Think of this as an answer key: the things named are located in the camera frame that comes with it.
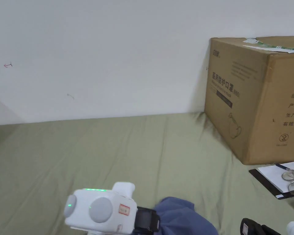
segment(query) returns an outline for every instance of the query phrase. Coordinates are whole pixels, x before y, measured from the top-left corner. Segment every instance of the sticker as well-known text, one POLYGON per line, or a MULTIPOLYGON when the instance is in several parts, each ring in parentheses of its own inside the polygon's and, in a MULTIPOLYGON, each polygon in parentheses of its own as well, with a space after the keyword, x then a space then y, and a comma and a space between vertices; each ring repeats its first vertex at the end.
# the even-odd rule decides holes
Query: sticker
POLYGON ((245 223, 243 224, 243 234, 248 235, 248 226, 245 223))
POLYGON ((117 232, 121 232, 122 231, 122 224, 119 224, 117 227, 117 232))
POLYGON ((243 45, 244 47, 250 47, 250 48, 255 48, 255 49, 260 49, 260 50, 266 50, 266 51, 277 51, 277 52, 294 53, 294 48, 292 48, 292 47, 273 46, 273 45, 269 45, 269 44, 263 43, 261 41, 258 41, 255 38, 248 38, 248 39, 246 39, 243 42, 245 42, 245 43, 251 43, 251 44, 257 44, 257 45, 260 45, 261 46, 261 47, 253 47, 253 46, 243 45))
POLYGON ((284 197, 282 194, 276 195, 276 198, 279 199, 281 197, 284 197))
POLYGON ((126 216, 129 216, 129 214, 130 214, 130 208, 127 207, 127 206, 124 206, 124 205, 120 204, 119 213, 120 214, 124 214, 126 216))

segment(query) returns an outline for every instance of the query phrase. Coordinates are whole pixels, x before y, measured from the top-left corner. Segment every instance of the red mark on wall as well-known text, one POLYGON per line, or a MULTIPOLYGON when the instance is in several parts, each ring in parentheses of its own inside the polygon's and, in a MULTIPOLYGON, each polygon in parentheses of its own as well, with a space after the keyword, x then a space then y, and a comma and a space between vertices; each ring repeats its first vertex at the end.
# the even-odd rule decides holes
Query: red mark on wall
POLYGON ((8 67, 8 66, 11 66, 11 67, 13 67, 13 65, 12 65, 12 63, 10 63, 9 65, 6 65, 6 64, 4 64, 4 67, 8 67))

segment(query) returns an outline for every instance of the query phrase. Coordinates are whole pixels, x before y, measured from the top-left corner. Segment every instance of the blue cloth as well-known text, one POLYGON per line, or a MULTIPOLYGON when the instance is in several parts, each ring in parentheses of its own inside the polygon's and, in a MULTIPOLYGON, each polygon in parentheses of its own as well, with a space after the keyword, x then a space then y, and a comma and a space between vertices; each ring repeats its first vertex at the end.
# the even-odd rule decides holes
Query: blue cloth
POLYGON ((194 210, 194 204, 166 197, 154 208, 160 216, 156 235, 218 235, 216 228, 194 210))

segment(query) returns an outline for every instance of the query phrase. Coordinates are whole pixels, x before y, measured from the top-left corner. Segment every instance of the printed illustration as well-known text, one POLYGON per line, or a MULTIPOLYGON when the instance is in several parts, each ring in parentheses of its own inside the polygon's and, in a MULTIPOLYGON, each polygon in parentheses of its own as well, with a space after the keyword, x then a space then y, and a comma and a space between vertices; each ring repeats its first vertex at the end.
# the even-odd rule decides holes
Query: printed illustration
POLYGON ((237 124, 236 120, 234 119, 232 113, 228 115, 229 117, 229 134, 232 139, 235 139, 239 136, 242 132, 242 128, 237 124))

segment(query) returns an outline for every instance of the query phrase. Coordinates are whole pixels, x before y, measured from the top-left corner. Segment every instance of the white wall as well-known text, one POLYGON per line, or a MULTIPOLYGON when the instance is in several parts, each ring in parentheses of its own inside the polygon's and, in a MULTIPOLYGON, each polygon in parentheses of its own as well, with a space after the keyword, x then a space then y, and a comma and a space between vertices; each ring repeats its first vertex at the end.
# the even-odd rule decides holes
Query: white wall
POLYGON ((268 35, 294 1, 0 1, 0 124, 203 110, 209 38, 268 35))

